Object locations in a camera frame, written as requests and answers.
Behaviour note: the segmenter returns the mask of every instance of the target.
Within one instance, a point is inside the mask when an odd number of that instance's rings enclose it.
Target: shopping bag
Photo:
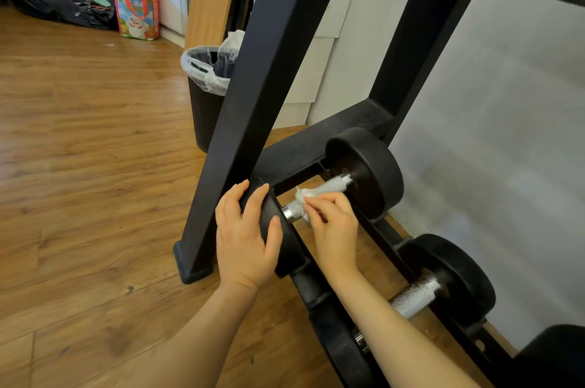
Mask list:
[[[156,40],[160,36],[160,0],[114,0],[124,37]]]

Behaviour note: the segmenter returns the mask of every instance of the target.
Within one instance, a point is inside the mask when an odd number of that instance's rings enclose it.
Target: black metal frame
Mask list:
[[[370,96],[263,149],[328,1],[256,0],[183,236],[174,246],[184,283],[199,280],[213,269],[214,208],[232,184],[254,174],[270,183],[278,195],[317,174],[326,177],[325,142],[349,127],[363,127],[390,144],[471,0],[408,0]],[[404,277],[413,281],[416,276],[395,248],[402,241],[399,234],[386,221],[374,223],[359,208],[355,210],[366,232]],[[353,324],[300,237],[298,241],[307,263],[291,278],[326,347],[328,340],[335,339],[332,328],[351,331]],[[500,369],[510,357],[482,324],[464,331],[439,304],[432,309],[486,376],[501,384]],[[476,340],[483,342],[485,350],[479,350]],[[340,358],[331,355],[334,347],[326,349],[331,359]],[[385,383],[376,363],[361,354],[336,370],[347,386],[352,386],[356,374],[374,386]]]

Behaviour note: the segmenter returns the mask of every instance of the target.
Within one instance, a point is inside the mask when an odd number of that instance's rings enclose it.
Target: chrome dumbbell handle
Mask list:
[[[351,175],[344,173],[327,180],[324,184],[314,189],[315,194],[324,194],[326,192],[345,192],[347,187],[353,183]],[[288,205],[282,207],[282,213],[289,223],[296,222],[303,217],[301,204],[293,200]]]
[[[426,275],[392,297],[389,303],[401,316],[410,319],[424,307],[430,305],[441,290],[441,282],[433,275]],[[355,334],[355,340],[363,352],[369,350],[362,333]]]

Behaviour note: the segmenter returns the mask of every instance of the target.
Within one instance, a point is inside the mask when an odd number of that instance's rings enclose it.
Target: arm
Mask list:
[[[247,187],[247,180],[234,185],[215,210],[219,288],[187,325],[139,362],[126,386],[211,388],[217,384],[242,320],[259,288],[274,273],[282,242],[278,217],[270,222],[266,245],[260,236],[260,205],[268,185],[252,194],[241,213],[239,199]]]
[[[391,386],[477,387],[374,289],[356,265],[357,220],[340,193],[305,197],[317,260]]]

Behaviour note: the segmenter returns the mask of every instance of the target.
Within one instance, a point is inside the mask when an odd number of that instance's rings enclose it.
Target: forearm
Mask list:
[[[477,386],[394,310],[357,270],[332,279],[330,283],[359,327],[391,386]]]
[[[199,312],[161,345],[127,386],[215,387],[232,340],[256,292],[239,284],[220,285]]]

